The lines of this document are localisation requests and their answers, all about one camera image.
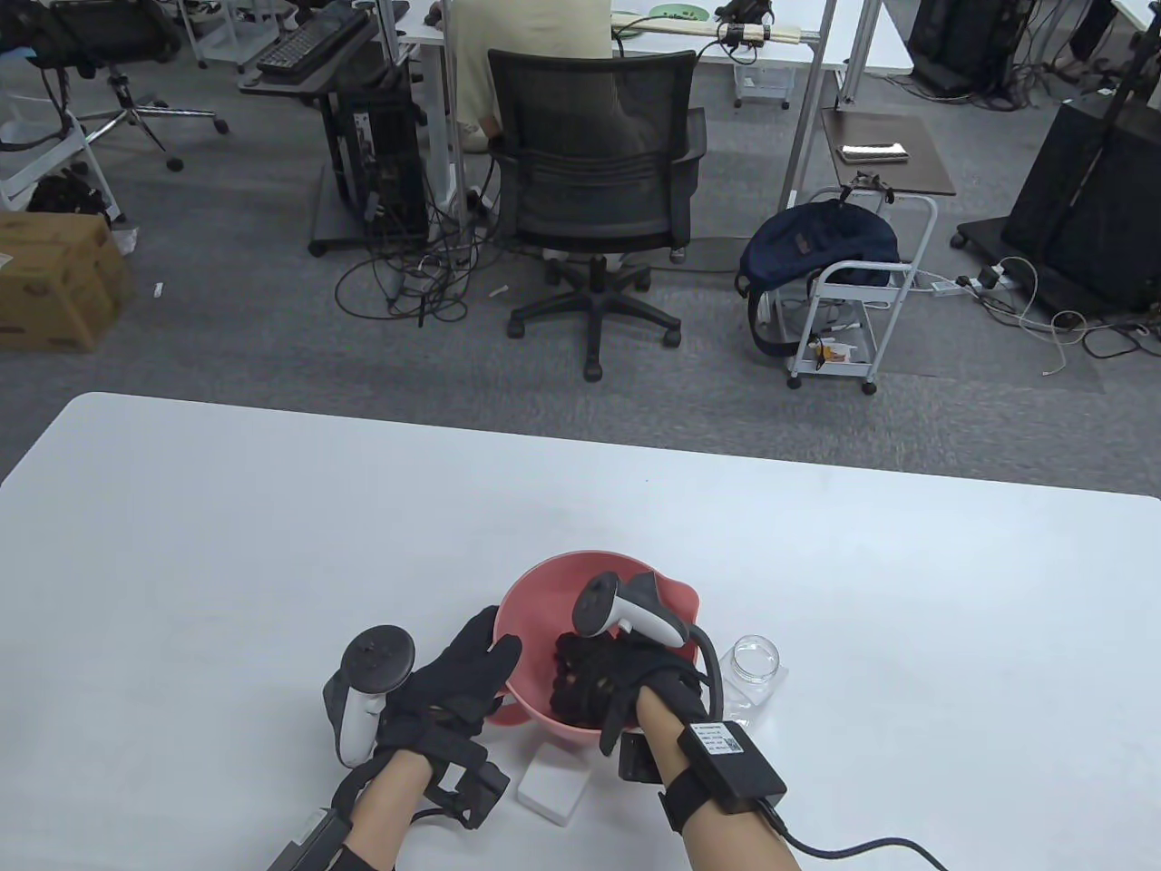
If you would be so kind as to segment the person's right hand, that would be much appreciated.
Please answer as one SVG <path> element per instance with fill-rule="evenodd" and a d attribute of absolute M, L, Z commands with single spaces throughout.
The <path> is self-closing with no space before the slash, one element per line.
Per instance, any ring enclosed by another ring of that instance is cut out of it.
<path fill-rule="evenodd" d="M 706 677 L 679 652 L 646 636 L 565 633 L 557 638 L 554 658 L 551 713 L 577 729 L 598 730 L 606 757 L 623 730 L 639 726 L 636 701 L 643 688 L 684 724 L 709 720 L 702 701 Z"/>

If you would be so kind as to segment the person's left hand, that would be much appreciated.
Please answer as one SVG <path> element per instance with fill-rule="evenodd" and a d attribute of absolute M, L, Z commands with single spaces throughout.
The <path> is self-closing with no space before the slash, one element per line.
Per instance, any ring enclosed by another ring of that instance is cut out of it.
<path fill-rule="evenodd" d="M 375 755 L 406 750 L 433 764 L 466 768 L 486 760 L 475 737 L 499 708 L 502 689 L 522 655 L 520 638 L 493 638 L 498 611 L 491 605 L 473 616 L 439 656 L 389 693 Z"/>

